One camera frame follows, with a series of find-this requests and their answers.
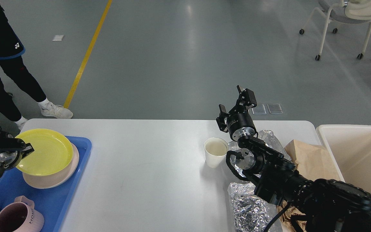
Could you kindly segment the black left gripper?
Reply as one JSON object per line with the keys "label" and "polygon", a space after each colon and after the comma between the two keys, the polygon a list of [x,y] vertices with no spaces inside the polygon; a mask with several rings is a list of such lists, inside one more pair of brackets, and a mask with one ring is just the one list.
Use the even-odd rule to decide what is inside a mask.
{"label": "black left gripper", "polygon": [[22,157],[26,157],[34,151],[35,150],[31,144],[26,144],[22,151],[0,151],[0,167],[10,170],[19,163]]}

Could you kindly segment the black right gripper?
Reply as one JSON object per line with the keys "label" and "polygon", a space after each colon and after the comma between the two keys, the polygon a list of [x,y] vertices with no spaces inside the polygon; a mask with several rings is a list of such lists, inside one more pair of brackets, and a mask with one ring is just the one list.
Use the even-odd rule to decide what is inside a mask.
{"label": "black right gripper", "polygon": [[233,113],[228,114],[224,105],[219,104],[219,116],[216,122],[220,131],[229,133],[233,141],[243,136],[258,136],[258,131],[249,114],[249,109],[257,106],[255,94],[248,88],[237,85],[239,97],[233,107]]}

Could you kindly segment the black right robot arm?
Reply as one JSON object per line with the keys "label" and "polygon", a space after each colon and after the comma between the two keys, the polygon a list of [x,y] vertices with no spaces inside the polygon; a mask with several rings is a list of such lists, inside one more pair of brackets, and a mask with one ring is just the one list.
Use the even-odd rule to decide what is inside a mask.
{"label": "black right robot arm", "polygon": [[352,184],[334,179],[309,180],[295,164],[259,139],[249,115],[257,106],[255,94],[237,85],[239,97],[235,106],[226,111],[220,104],[216,122],[221,131],[229,133],[239,150],[227,151],[226,164],[233,175],[255,185],[254,194],[270,204],[287,205],[266,225],[264,231],[290,207],[301,215],[290,218],[296,232],[305,221],[307,232],[371,232],[371,194]]}

